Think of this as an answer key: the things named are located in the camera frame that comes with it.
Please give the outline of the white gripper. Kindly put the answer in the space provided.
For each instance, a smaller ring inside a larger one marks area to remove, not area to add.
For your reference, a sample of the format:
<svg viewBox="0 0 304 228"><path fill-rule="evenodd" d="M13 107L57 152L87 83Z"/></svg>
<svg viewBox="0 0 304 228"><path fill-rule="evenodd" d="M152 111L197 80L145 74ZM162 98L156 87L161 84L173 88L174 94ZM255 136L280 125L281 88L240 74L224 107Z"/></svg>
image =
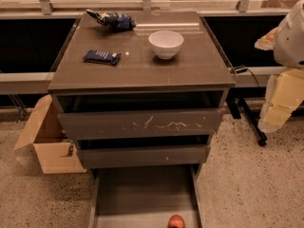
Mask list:
<svg viewBox="0 0 304 228"><path fill-rule="evenodd" d="M304 67L304 0L298 1L277 28L255 42L255 48L274 50L275 61L285 67ZM258 128L277 131L304 102L304 71L291 69L271 75L260 112Z"/></svg>

